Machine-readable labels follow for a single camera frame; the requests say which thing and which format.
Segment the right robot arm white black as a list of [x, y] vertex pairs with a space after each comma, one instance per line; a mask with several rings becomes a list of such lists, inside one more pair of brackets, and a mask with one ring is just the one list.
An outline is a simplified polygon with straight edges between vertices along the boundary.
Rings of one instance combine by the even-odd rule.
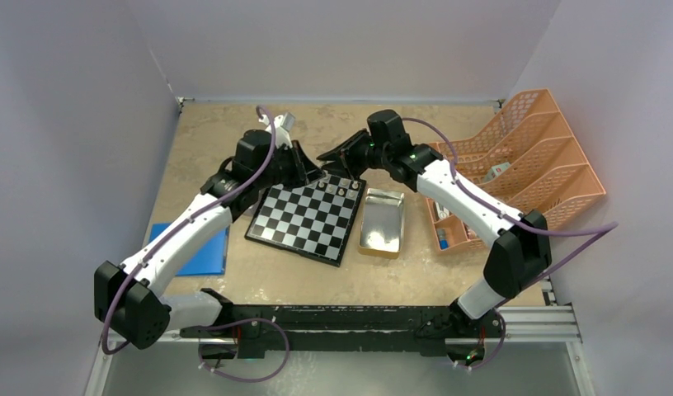
[[318, 155], [324, 170], [358, 178], [367, 169], [382, 169], [396, 182], [442, 205], [469, 226], [490, 248], [482, 277], [450, 305], [449, 323], [462, 336], [482, 325], [482, 317], [515, 298], [552, 261], [548, 225], [537, 210], [526, 214], [455, 171], [428, 144], [413, 144], [394, 110], [376, 111], [367, 127], [335, 148]]

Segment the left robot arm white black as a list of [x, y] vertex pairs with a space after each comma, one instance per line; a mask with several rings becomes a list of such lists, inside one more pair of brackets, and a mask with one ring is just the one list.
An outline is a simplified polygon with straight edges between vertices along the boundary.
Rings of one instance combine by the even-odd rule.
[[234, 155], [221, 162], [162, 233], [122, 263], [105, 261], [95, 270], [94, 314], [103, 324], [104, 353], [118, 352], [109, 346], [110, 332], [140, 350], [152, 346], [172, 325], [201, 326], [211, 337], [228, 334], [233, 316], [219, 302], [199, 295], [197, 310], [176, 308], [162, 301], [164, 291], [211, 238], [259, 201], [264, 190], [307, 186], [323, 175], [298, 141], [278, 141], [265, 130], [245, 132]]

